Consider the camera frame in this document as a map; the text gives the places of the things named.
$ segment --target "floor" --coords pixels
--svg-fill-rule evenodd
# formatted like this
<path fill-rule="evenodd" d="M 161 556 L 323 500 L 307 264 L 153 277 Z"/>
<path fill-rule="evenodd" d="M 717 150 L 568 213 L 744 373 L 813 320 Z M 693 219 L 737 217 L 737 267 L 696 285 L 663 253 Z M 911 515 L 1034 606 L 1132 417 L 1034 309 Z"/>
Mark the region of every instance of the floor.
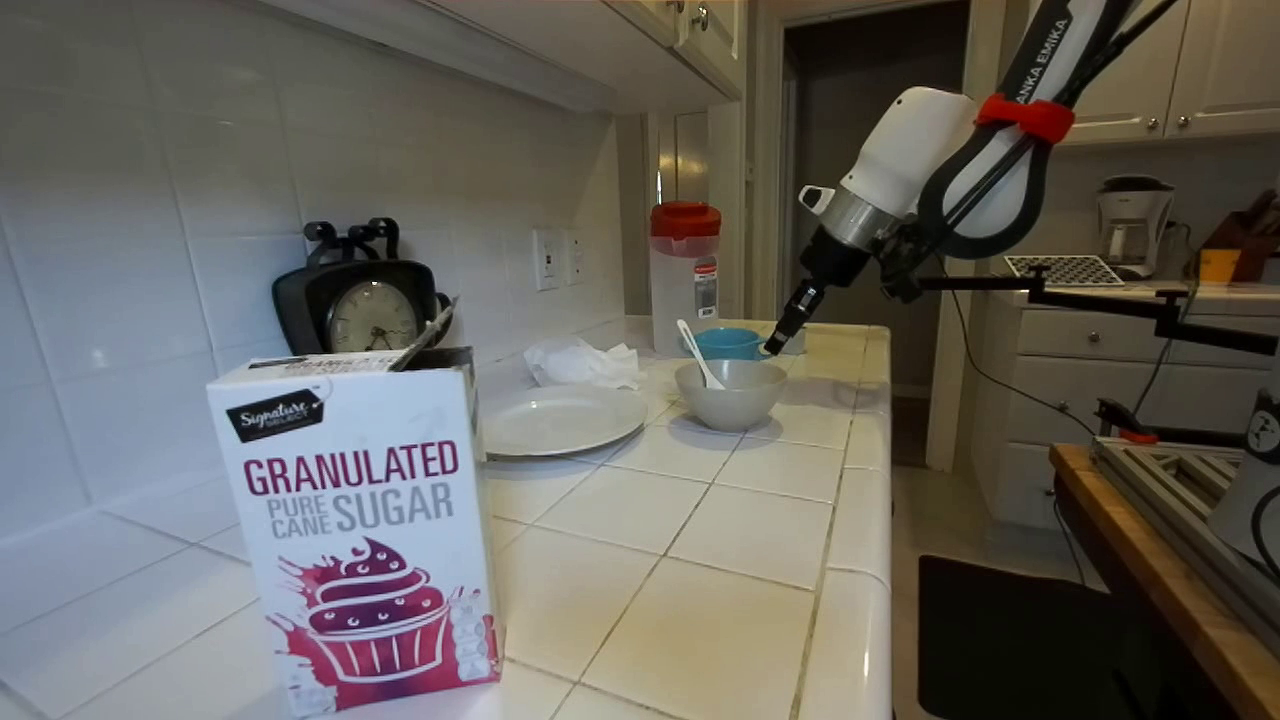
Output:
<path fill-rule="evenodd" d="M 924 459 L 924 400 L 896 403 L 896 717 L 915 720 L 915 556 L 959 556 L 972 565 L 1063 576 L 1076 579 L 1076 558 L 1059 532 L 1014 532 L 987 525 L 978 490 L 962 475 L 926 473 Z M 249 660 L 249 672 L 221 672 L 231 647 L 244 647 L 254 627 L 252 579 L 244 571 L 244 543 L 234 510 L 224 490 L 182 502 L 191 515 L 149 515 L 162 500 L 131 500 L 98 515 L 79 515 L 63 527 L 24 543 L 0 548 L 0 576 L 24 579 L 19 593 L 0 593 L 0 720 L 42 717 L 131 717 L 129 694 L 178 684 L 191 707 L 214 707 L 214 692 L 240 692 L 234 684 L 260 684 L 274 667 L 267 655 Z M 206 582 L 189 593 L 178 606 L 142 606 L 149 582 Z M 98 638 L 98 617 L 110 617 L 109 643 L 94 651 L 57 651 L 59 667 L 49 672 L 49 647 L 77 647 L 77 638 Z M 172 651 L 189 638 L 191 622 L 206 622 L 200 651 Z M 535 672 L 507 672 L 525 694 L 535 694 Z"/>

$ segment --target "white tile countertop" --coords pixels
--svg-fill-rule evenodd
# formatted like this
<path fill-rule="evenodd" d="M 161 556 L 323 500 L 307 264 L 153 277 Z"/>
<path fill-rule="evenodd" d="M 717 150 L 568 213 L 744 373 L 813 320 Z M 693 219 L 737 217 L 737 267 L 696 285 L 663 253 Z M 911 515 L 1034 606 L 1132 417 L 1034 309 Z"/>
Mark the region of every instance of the white tile countertop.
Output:
<path fill-rule="evenodd" d="M 347 717 L 891 717 L 887 331 L 816 323 L 768 427 L 693 422 L 645 361 L 645 433 L 481 466 L 491 686 Z M 0 717 L 284 717 L 224 484 L 154 488 L 0 548 Z"/>

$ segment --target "brand logo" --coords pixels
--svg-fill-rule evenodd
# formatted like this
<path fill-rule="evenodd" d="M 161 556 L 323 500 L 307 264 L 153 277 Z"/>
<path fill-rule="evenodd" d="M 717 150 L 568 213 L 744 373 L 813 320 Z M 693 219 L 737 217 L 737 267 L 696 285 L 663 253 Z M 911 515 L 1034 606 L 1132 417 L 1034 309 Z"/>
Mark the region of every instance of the brand logo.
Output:
<path fill-rule="evenodd" d="M 323 422 L 323 400 L 315 392 L 267 394 L 254 403 L 227 408 L 240 442 Z"/>

